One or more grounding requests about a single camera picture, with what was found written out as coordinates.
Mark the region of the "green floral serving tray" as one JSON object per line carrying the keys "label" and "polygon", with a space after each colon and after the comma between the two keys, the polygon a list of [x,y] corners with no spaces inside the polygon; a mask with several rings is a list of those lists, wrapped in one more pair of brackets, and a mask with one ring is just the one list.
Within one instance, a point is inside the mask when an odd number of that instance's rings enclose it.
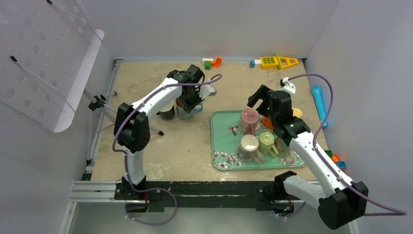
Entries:
{"label": "green floral serving tray", "polygon": [[271,154],[264,156],[264,163],[241,162],[236,156],[241,135],[233,135],[231,127],[238,124],[241,110],[216,111],[211,115],[211,150],[214,166],[221,171],[229,170],[258,170],[258,169],[289,169],[305,166],[300,156],[294,154],[295,161],[287,162],[285,159],[274,157]]}

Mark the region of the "colourful toy blocks pile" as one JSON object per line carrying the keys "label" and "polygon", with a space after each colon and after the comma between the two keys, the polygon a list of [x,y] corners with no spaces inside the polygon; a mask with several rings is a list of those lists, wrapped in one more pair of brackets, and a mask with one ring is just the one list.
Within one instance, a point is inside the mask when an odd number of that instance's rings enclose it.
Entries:
{"label": "colourful toy blocks pile", "polygon": [[330,159],[342,170],[347,168],[345,161],[342,161],[339,156],[334,154],[331,150],[325,150]]}

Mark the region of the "pale green faceted mug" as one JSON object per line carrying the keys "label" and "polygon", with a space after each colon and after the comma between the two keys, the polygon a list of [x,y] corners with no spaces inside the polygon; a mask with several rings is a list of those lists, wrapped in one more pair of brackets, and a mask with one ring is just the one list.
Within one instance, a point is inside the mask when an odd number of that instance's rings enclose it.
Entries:
{"label": "pale green faceted mug", "polygon": [[272,157],[277,157],[279,151],[275,146],[275,137],[270,132],[263,132],[257,136],[259,147],[258,156],[264,157],[266,155],[271,155]]}

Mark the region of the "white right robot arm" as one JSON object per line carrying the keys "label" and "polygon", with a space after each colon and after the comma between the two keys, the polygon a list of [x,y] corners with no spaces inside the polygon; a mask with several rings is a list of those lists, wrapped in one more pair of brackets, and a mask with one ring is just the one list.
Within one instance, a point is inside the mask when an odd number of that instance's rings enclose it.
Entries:
{"label": "white right robot arm", "polygon": [[261,85],[248,98],[248,107],[253,107],[260,99],[258,113],[269,118],[276,136],[301,157],[319,182],[312,184],[288,171],[274,178],[271,194],[303,200],[317,209],[323,223],[331,230],[365,216],[367,186],[363,182],[355,183],[335,165],[317,143],[309,126],[293,115],[291,95],[285,90],[274,91]]}

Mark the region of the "white perforated panel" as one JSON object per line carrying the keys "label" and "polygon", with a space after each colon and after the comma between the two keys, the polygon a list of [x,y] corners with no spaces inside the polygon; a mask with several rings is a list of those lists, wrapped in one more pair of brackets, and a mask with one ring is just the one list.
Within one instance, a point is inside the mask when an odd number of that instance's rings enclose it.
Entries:
{"label": "white perforated panel", "polygon": [[52,132],[66,130],[103,37],[79,0],[1,1],[1,103]]}

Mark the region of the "blue toy microphone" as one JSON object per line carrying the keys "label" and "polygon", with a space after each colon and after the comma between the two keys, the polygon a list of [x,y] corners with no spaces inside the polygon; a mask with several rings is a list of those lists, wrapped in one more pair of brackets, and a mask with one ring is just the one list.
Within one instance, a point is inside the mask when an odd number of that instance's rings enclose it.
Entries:
{"label": "blue toy microphone", "polygon": [[326,118],[326,110],[324,108],[324,103],[323,103],[323,99],[322,99],[322,90],[320,88],[320,86],[318,85],[314,85],[311,87],[311,94],[313,96],[315,105],[316,105],[316,109],[318,112],[318,116],[320,119],[320,122],[323,122]]}

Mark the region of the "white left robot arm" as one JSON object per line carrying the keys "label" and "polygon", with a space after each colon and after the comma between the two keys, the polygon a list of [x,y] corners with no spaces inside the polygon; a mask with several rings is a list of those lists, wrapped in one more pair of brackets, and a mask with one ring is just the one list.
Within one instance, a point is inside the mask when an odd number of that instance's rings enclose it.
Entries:
{"label": "white left robot arm", "polygon": [[124,155],[125,174],[129,183],[126,193],[132,199],[140,199],[147,189],[143,169],[143,150],[150,141],[150,121],[168,104],[178,102],[185,113],[191,113],[206,97],[217,91],[212,86],[222,78],[216,74],[209,80],[197,66],[191,65],[185,71],[173,70],[160,85],[133,104],[122,103],[117,110],[114,124],[112,149]]}

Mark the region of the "dark green mug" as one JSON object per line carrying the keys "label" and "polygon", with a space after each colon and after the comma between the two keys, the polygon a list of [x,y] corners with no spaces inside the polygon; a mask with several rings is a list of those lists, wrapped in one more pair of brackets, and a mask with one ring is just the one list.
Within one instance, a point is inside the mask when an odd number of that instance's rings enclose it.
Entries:
{"label": "dark green mug", "polygon": [[165,121],[172,120],[175,116],[175,107],[173,102],[169,102],[157,114]]}

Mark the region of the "orange mug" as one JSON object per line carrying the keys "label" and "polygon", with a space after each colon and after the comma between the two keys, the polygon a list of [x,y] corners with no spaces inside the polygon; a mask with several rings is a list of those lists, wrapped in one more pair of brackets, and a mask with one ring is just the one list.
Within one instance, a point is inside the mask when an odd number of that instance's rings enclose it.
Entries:
{"label": "orange mug", "polygon": [[271,123],[271,120],[267,117],[262,117],[261,123],[263,125],[264,128],[269,129],[269,130],[273,130],[274,127]]}

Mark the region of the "yellow toy phone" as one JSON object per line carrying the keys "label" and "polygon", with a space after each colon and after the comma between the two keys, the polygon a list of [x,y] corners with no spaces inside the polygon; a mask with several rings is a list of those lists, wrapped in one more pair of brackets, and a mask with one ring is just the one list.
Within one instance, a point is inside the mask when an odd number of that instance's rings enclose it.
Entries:
{"label": "yellow toy phone", "polygon": [[299,60],[296,58],[283,57],[283,56],[271,56],[260,57],[262,69],[277,69],[283,70],[299,64]]}

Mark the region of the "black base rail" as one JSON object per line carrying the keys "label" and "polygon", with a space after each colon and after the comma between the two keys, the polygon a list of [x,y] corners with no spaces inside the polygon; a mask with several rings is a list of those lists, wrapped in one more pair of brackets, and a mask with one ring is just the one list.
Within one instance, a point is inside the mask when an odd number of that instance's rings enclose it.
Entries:
{"label": "black base rail", "polygon": [[273,181],[146,181],[147,192],[134,192],[128,182],[116,183],[114,199],[131,212],[163,212],[165,208],[251,208],[289,216],[300,200],[275,192]]}

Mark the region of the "cream floral mug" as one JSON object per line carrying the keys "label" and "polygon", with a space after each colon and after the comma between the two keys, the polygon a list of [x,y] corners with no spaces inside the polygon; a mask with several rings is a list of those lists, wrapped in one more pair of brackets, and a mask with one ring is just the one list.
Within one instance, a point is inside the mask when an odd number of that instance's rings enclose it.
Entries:
{"label": "cream floral mug", "polygon": [[241,138],[236,149],[236,157],[241,163],[250,163],[255,161],[262,164],[265,159],[259,151],[259,141],[254,135],[245,135]]}

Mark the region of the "orange green toy blocks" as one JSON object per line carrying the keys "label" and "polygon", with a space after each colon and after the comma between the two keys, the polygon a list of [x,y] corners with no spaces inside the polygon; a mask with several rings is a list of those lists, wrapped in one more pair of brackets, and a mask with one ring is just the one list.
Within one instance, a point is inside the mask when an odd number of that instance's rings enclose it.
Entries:
{"label": "orange green toy blocks", "polygon": [[217,58],[202,58],[204,68],[210,70],[211,67],[219,67],[222,64],[222,57]]}

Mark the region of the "pink ghost mug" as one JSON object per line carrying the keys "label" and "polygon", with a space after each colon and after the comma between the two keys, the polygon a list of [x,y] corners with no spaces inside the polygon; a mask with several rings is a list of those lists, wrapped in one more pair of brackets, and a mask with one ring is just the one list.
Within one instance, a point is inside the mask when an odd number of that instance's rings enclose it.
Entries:
{"label": "pink ghost mug", "polygon": [[259,123],[259,113],[251,108],[244,109],[241,112],[238,130],[242,135],[256,135],[256,127]]}

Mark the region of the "blue white toy block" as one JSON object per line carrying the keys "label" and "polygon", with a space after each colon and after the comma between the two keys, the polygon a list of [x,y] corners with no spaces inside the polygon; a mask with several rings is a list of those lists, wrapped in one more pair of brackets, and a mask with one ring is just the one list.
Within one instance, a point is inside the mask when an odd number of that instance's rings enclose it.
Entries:
{"label": "blue white toy block", "polygon": [[251,68],[261,68],[262,61],[260,59],[254,59],[250,61],[249,65]]}

